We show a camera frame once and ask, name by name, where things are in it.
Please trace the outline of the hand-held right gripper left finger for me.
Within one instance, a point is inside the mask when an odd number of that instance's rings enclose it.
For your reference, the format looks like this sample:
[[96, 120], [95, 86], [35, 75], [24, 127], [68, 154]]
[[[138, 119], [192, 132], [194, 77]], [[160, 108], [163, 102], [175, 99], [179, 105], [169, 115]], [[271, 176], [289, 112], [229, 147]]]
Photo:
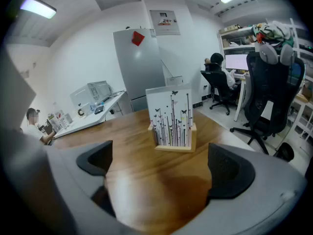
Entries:
[[112, 141], [66, 150], [47, 150], [52, 175], [78, 235], [127, 235], [116, 219], [106, 174], [112, 164]]

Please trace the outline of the red paper square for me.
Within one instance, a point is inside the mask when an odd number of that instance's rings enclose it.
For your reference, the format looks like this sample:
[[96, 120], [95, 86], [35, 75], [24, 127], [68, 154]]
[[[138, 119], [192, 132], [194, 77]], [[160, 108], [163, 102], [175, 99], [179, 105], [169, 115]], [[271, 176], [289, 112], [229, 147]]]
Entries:
[[140, 46], [140, 44], [142, 43], [142, 41], [144, 40], [145, 36], [140, 34], [137, 31], [133, 32], [133, 36], [132, 36], [132, 43], [136, 46]]

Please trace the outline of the butterfly-print card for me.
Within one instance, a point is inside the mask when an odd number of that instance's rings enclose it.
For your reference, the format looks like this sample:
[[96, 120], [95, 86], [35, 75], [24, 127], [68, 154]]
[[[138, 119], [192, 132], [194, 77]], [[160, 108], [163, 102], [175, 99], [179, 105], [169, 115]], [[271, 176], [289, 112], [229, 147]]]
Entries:
[[146, 90], [150, 125], [149, 137], [154, 150], [193, 153], [197, 128], [193, 118], [190, 84]]

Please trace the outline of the black chair with grey headrest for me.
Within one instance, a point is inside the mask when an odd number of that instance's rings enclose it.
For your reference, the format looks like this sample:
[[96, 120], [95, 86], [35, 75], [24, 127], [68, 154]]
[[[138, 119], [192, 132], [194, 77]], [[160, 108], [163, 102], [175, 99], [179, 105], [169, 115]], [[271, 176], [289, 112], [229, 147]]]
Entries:
[[247, 55], [251, 94], [245, 105], [245, 117], [249, 129], [233, 127], [231, 132], [240, 132], [256, 140], [265, 154], [268, 150], [264, 138], [275, 136], [284, 130], [288, 111], [298, 94], [305, 66], [295, 56], [293, 48], [285, 44], [280, 51], [263, 44], [258, 52]]

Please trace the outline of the white long table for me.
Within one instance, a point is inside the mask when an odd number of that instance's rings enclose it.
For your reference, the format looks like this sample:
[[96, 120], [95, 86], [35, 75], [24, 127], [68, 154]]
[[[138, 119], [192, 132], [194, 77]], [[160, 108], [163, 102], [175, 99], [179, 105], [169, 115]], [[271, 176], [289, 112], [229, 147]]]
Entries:
[[63, 129], [59, 131], [54, 136], [54, 138], [57, 139], [62, 136], [98, 125], [104, 122], [104, 119], [106, 118], [106, 115], [109, 113], [109, 111], [120, 101], [122, 96], [126, 94], [127, 94], [126, 91], [122, 91], [117, 96], [105, 101], [103, 111], [101, 111], [100, 113], [96, 115], [94, 114], [94, 112], [92, 112], [86, 117], [81, 117], [81, 118], [76, 117], [67, 129]]

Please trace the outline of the small white sign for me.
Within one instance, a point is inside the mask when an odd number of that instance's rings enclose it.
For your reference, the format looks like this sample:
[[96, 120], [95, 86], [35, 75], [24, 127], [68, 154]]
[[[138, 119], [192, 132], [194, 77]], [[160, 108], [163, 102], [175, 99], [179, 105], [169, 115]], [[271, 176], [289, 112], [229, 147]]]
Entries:
[[174, 76], [167, 78], [167, 85], [168, 86], [176, 86], [183, 84], [183, 76]]

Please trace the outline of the white desk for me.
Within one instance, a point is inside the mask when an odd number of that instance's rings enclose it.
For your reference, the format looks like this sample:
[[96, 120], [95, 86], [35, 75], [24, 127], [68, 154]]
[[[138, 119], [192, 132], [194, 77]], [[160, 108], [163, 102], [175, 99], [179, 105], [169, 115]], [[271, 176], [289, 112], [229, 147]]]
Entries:
[[239, 93], [239, 100], [237, 105], [237, 110], [235, 113], [234, 121], [238, 120], [238, 116], [240, 111], [246, 106], [250, 96], [251, 96], [251, 79], [248, 72], [244, 74], [235, 74], [235, 78], [239, 78], [241, 80], [241, 89]]

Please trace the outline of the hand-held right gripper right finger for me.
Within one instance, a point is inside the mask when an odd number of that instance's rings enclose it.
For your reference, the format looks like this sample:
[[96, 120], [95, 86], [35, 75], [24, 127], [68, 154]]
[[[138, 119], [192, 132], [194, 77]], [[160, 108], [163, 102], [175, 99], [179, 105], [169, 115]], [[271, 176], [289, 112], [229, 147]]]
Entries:
[[286, 161], [210, 143], [206, 207], [177, 235], [267, 235], [292, 212], [307, 180]]

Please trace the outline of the computer monitor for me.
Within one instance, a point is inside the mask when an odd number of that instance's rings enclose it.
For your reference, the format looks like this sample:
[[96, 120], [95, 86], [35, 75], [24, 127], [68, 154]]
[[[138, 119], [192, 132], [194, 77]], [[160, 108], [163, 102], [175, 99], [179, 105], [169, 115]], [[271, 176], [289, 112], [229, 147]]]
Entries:
[[225, 56], [225, 68], [232, 70], [248, 70], [247, 54], [231, 54]]

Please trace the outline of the white box-shaped machine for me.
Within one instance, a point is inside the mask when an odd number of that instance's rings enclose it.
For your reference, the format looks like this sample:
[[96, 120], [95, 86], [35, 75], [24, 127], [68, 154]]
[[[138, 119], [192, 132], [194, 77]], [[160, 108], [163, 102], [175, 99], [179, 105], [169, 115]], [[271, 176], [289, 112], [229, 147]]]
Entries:
[[110, 86], [106, 81], [91, 82], [70, 94], [73, 106], [78, 109], [85, 104], [99, 104], [112, 95]]

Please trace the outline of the pile of colourful clothes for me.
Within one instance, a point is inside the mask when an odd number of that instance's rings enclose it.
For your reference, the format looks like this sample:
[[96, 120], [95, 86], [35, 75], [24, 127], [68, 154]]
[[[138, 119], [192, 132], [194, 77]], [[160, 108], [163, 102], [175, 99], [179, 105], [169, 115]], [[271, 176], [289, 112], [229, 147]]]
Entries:
[[256, 42], [261, 45], [269, 44], [276, 50], [281, 50], [284, 45], [294, 45], [291, 29], [281, 22], [254, 24], [251, 30]]

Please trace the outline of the grey refrigerator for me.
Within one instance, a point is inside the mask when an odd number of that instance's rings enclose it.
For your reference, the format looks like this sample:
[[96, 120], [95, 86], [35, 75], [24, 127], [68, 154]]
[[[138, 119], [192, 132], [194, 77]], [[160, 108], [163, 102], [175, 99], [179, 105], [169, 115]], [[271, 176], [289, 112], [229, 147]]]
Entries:
[[[145, 36], [140, 46], [132, 43], [134, 31]], [[132, 110], [146, 109], [146, 90], [165, 86], [155, 30], [125, 29], [114, 32], [113, 40]]]

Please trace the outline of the white storage shelf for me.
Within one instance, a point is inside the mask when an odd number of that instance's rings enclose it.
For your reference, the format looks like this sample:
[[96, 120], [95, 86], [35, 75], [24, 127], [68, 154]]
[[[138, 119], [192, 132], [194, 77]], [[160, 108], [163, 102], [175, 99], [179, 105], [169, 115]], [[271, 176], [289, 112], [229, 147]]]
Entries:
[[[291, 32], [296, 56], [313, 62], [313, 35], [310, 34], [305, 24], [293, 18], [280, 22]], [[257, 40], [253, 36], [252, 25], [239, 26], [231, 30], [224, 28], [218, 31], [218, 39], [222, 54], [246, 53], [257, 49]]]

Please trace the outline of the black office chair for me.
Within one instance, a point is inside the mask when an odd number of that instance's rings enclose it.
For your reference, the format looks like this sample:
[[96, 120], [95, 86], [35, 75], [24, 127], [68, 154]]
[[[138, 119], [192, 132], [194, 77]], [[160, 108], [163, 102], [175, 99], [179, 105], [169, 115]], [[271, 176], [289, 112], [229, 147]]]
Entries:
[[238, 91], [230, 88], [227, 84], [226, 74], [217, 63], [205, 64], [205, 71], [201, 71], [202, 76], [210, 84], [211, 88], [218, 91], [218, 102], [210, 106], [212, 110], [215, 106], [223, 105], [226, 108], [226, 115], [230, 114], [229, 105], [237, 107], [236, 99]]

